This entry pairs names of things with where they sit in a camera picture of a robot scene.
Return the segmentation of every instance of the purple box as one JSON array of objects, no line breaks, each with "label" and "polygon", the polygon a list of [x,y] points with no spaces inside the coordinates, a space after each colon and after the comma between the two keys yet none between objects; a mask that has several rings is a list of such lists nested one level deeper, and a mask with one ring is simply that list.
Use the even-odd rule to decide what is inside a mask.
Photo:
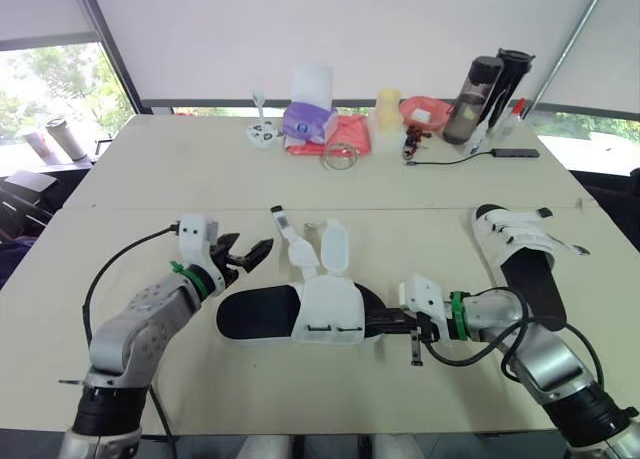
[{"label": "purple box", "polygon": [[303,141],[325,144],[336,131],[337,117],[336,109],[327,111],[304,102],[292,102],[284,111],[282,132]]}]

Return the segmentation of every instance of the metal pole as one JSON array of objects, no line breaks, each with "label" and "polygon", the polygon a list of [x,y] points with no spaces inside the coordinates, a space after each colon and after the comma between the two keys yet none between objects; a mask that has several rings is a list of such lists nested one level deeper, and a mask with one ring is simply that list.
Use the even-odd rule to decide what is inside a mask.
[{"label": "metal pole", "polygon": [[131,79],[131,75],[124,64],[122,56],[120,55],[118,46],[111,35],[107,21],[102,14],[100,6],[98,5],[98,0],[78,0],[78,2],[84,9],[89,23],[98,34],[104,52],[109,58],[109,62],[111,63],[122,88],[127,94],[133,110],[136,114],[153,114],[151,108],[142,105],[142,100],[140,99],[138,90],[133,84],[133,80]]},{"label": "metal pole", "polygon": [[589,17],[591,16],[591,13],[593,12],[593,10],[596,8],[596,5],[598,4],[598,1],[599,0],[590,0],[589,4],[587,4],[587,7],[582,12],[582,16],[580,17],[580,20],[578,21],[578,24],[576,24],[576,27],[573,29],[573,32],[571,33],[571,35],[569,36],[569,39],[567,40],[566,44],[564,45],[564,48],[562,49],[562,53],[558,57],[558,60],[556,61],[555,65],[553,66],[553,68],[551,69],[549,74],[547,75],[547,79],[544,81],[544,84],[542,84],[540,89],[538,89],[538,92],[536,93],[535,98],[533,99],[533,102],[531,103],[531,105],[527,108],[527,110],[523,114],[523,116],[522,116],[523,118],[526,118],[529,115],[529,113],[533,109],[535,109],[535,107],[538,105],[538,102],[540,102],[540,99],[542,98],[544,93],[547,92],[547,89],[551,85],[551,82],[553,81],[553,78],[558,73],[558,70],[560,69],[560,66],[562,66],[562,63],[567,58],[567,55],[569,54],[569,51],[571,51],[571,48],[573,47],[575,42],[578,40],[578,36],[580,36],[580,33],[582,32],[582,29],[584,28],[584,25],[589,20]]}]

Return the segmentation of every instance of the water bottle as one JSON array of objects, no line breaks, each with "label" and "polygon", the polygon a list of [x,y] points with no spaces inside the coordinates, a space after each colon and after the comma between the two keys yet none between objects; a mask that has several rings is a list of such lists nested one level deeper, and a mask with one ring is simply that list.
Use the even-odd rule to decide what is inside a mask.
[{"label": "water bottle", "polygon": [[474,59],[442,133],[445,141],[458,145],[469,140],[503,64],[497,57]]}]

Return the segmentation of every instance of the green ring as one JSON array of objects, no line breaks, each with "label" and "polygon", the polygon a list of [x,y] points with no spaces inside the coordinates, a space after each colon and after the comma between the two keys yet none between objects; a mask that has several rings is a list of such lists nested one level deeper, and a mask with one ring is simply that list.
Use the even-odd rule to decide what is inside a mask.
[{"label": "green ring", "polygon": [[191,281],[191,283],[195,286],[198,291],[198,295],[200,296],[200,300],[204,301],[206,297],[209,295],[209,291],[207,291],[207,286],[204,285],[202,279],[200,279],[196,274],[188,269],[185,269],[184,266],[176,261],[171,261],[171,269],[176,274],[180,274]]},{"label": "green ring", "polygon": [[453,320],[456,323],[456,330],[458,331],[458,339],[461,341],[467,340],[467,329],[464,326],[464,306],[462,305],[462,293],[460,291],[453,292],[453,298],[451,299],[451,312],[453,313]]}]

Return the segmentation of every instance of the black insole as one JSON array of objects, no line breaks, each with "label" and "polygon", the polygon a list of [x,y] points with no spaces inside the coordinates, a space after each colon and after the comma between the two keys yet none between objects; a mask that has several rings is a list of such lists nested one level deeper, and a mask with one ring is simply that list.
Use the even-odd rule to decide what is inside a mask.
[{"label": "black insole", "polygon": [[[365,316],[376,309],[383,309],[384,302],[360,284]],[[300,310],[300,299],[291,286],[265,287],[236,292],[226,297],[216,316],[218,329],[229,339],[266,339],[289,337]],[[379,334],[372,328],[365,329],[365,337]]]},{"label": "black insole", "polygon": [[[478,208],[476,217],[494,209],[504,208],[486,204]],[[520,249],[502,265],[501,269],[507,284],[524,296],[534,316],[550,316],[566,322],[567,313],[544,252]],[[549,330],[562,329],[561,325],[555,321],[541,322]]]}]

